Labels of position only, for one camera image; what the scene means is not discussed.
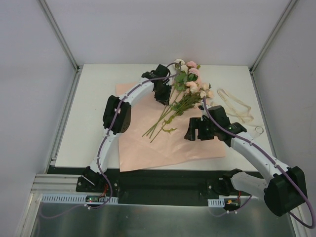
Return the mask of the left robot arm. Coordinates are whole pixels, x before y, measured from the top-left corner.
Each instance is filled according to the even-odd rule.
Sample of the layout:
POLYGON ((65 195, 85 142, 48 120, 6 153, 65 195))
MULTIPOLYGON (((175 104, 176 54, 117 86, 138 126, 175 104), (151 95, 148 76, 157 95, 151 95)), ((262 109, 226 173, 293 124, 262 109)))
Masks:
POLYGON ((169 80, 173 77, 167 66, 159 64, 155 70, 145 72, 130 90, 120 96, 108 98, 103 114, 103 138, 98 148, 96 157, 87 166, 78 178, 77 192, 100 193, 110 187, 110 182, 105 178, 112 145, 125 133, 131 123, 132 107, 143 97, 154 93, 154 99, 169 105, 171 84, 169 80))

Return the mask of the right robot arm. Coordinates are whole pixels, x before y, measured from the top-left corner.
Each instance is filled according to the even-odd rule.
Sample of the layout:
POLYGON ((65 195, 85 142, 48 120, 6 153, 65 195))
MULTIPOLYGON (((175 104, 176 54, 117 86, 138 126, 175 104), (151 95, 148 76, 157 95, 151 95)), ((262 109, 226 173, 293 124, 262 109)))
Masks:
POLYGON ((215 193, 229 196, 237 191, 246 192, 262 199, 276 216, 306 203, 308 197, 302 169, 297 166, 291 168, 270 156, 255 143, 244 126, 230 122, 222 106, 204 109, 201 117, 190 118, 184 138, 189 141, 218 138, 246 158, 261 175, 258 178, 233 169, 214 184, 215 193))

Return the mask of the artificial rose bouquet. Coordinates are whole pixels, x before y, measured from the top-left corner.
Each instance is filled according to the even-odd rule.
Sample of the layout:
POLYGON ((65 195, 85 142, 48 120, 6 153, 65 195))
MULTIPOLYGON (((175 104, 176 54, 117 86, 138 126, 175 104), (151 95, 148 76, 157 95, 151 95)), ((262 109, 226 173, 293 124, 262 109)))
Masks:
POLYGON ((162 133, 172 134, 177 130, 172 127, 172 122, 182 116, 186 111, 198 108, 203 98, 214 97, 210 83, 203 83, 199 70, 201 65, 193 61, 185 62, 176 59, 173 63, 159 65, 155 70, 142 74, 142 77, 155 80, 169 79, 172 86, 169 105, 165 106, 158 120, 143 134, 153 142, 162 133))

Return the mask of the cream ribbon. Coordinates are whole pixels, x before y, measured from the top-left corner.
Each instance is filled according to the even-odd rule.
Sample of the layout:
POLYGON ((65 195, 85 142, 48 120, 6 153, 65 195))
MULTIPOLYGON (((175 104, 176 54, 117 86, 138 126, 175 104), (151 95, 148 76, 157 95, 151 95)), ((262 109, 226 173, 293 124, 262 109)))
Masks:
POLYGON ((250 124, 254 121, 254 116, 251 114, 251 106, 224 89, 217 89, 217 93, 229 110, 229 115, 237 118, 244 124, 250 124))

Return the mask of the pink wrapping paper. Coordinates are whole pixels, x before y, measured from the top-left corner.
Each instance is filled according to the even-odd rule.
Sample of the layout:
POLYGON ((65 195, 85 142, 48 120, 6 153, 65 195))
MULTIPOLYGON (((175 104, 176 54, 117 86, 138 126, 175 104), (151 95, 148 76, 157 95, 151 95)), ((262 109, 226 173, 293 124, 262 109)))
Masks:
POLYGON ((159 135, 146 136, 144 133, 157 122, 163 109, 152 92, 132 107, 130 126, 118 140, 122 172, 226 156, 225 144, 218 139, 189 141, 184 138, 190 118, 202 115, 198 108, 176 117, 163 130, 158 125, 159 135))

